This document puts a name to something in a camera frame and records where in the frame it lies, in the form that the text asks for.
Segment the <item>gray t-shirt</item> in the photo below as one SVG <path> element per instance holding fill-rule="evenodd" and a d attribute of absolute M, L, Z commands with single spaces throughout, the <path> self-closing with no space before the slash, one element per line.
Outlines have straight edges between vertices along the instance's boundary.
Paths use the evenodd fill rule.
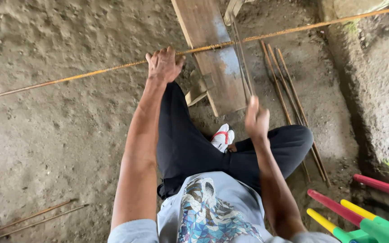
<path fill-rule="evenodd" d="M 179 193 L 162 203 L 157 224 L 150 219 L 121 224 L 108 243 L 338 243 L 316 232 L 291 241 L 273 237 L 264 215 L 256 191 L 224 172 L 201 173 L 186 178 Z"/>

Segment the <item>left hand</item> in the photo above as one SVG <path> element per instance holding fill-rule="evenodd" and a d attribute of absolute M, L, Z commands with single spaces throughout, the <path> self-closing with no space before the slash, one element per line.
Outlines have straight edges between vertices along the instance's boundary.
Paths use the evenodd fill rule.
<path fill-rule="evenodd" d="M 148 79 L 170 83 L 181 73 L 185 56 L 179 56 L 176 59 L 175 49 L 170 46 L 154 52 L 153 55 L 147 53 L 146 59 L 149 65 Z"/>

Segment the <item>hand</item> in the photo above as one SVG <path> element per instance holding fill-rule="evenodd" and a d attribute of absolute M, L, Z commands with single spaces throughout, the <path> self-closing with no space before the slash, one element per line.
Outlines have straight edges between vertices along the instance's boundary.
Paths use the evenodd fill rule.
<path fill-rule="evenodd" d="M 270 111 L 259 106 L 259 99 L 252 96 L 246 113 L 246 132 L 253 142 L 268 142 Z"/>
<path fill-rule="evenodd" d="M 173 82 L 181 73 L 185 56 L 175 59 L 175 50 L 172 47 L 163 48 L 154 52 L 153 55 L 147 53 L 146 59 L 149 65 L 148 79 L 155 82 Z"/>

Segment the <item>wooden board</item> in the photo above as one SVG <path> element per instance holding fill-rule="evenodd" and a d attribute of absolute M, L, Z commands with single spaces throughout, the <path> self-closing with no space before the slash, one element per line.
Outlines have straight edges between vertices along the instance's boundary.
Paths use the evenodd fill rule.
<path fill-rule="evenodd" d="M 172 0 L 190 48 L 230 41 L 216 0 Z M 211 74 L 213 87 L 207 95 L 215 116 L 246 107 L 240 66 L 235 50 L 228 46 L 194 54 L 201 75 Z"/>

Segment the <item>white sock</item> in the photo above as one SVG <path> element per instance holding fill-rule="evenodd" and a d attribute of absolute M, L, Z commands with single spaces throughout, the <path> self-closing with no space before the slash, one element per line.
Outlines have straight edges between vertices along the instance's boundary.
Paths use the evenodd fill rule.
<path fill-rule="evenodd" d="M 214 147 L 216 147 L 220 152 L 224 153 L 226 152 L 227 146 L 232 144 L 235 138 L 235 132 L 233 130 L 229 130 L 228 124 L 224 124 L 217 131 L 217 133 L 213 136 L 213 140 L 211 141 L 211 144 Z"/>

